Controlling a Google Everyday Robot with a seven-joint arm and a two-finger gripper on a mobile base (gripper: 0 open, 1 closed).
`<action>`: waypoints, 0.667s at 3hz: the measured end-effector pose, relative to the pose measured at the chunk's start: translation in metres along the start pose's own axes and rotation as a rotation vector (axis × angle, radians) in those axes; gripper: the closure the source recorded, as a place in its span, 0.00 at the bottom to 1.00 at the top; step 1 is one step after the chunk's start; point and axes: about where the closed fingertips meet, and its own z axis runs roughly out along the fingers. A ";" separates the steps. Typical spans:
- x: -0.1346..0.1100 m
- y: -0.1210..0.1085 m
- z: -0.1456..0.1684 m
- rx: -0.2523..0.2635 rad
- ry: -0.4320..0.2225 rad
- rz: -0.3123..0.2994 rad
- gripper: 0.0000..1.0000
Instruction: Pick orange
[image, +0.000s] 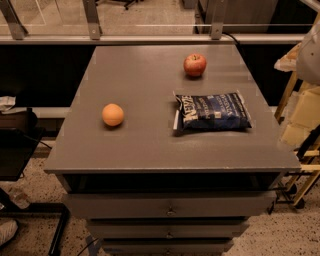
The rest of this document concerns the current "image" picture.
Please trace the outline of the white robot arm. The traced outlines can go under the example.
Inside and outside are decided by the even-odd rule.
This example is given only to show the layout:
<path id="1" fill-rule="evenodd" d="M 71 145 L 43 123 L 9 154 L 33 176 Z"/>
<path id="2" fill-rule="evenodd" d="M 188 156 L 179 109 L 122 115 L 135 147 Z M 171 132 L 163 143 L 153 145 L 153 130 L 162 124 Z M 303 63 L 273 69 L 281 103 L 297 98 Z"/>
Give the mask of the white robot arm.
<path id="1" fill-rule="evenodd" d="M 299 79 L 320 85 L 320 22 L 311 28 L 301 42 L 296 72 Z"/>

